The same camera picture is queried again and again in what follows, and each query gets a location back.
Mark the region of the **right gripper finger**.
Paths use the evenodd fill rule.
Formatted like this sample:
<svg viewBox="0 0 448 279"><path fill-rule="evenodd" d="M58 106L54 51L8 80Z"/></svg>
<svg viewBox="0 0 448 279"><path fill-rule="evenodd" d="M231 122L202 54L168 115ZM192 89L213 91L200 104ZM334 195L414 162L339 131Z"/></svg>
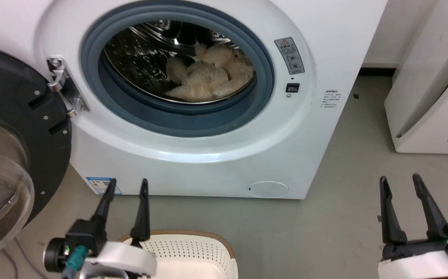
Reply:
<svg viewBox="0 0 448 279"><path fill-rule="evenodd" d="M424 181L418 173L412 175L412 181L415 186L415 192L420 199L424 209L424 215L427 223L426 235L428 239L438 240L446 239L448 236L443 232L444 226L447 224L444 215L430 194Z"/></svg>
<svg viewBox="0 0 448 279"><path fill-rule="evenodd" d="M401 245L407 242L406 233L401 230L396 212L392 204L392 191L386 176L379 179L381 228L384 244Z"/></svg>

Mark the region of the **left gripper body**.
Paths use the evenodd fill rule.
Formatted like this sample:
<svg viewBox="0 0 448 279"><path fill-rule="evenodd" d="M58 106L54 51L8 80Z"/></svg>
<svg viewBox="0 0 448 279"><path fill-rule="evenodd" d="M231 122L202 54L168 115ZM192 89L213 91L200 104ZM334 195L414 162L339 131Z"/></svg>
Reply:
<svg viewBox="0 0 448 279"><path fill-rule="evenodd" d="M52 238L43 252L43 264L63 279L153 277L155 256L141 243L108 241L105 226L77 220L65 237Z"/></svg>

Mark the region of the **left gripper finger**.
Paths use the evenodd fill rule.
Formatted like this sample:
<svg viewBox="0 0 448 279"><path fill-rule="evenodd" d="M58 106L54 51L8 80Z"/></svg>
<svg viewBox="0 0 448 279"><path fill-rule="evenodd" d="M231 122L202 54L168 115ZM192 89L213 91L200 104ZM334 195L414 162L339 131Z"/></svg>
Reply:
<svg viewBox="0 0 448 279"><path fill-rule="evenodd" d="M107 215L109 213L111 201L114 198L114 191L117 187L117 179L111 179L107 185L106 191L103 194L100 203L98 204L91 220L101 222L105 225L107 221Z"/></svg>
<svg viewBox="0 0 448 279"><path fill-rule="evenodd" d="M132 243L140 243L150 239L150 213L149 213L149 193L148 180L143 179L139 191L139 206L135 219L135 224L130 230Z"/></svg>

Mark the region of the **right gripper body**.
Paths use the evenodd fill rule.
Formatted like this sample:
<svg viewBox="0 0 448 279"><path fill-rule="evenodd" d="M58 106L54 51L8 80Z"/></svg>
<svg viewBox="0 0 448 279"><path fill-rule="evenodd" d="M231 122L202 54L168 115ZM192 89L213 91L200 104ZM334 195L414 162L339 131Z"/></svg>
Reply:
<svg viewBox="0 0 448 279"><path fill-rule="evenodd" d="M448 279L448 240L441 251L382 261L378 275L380 279Z"/></svg>

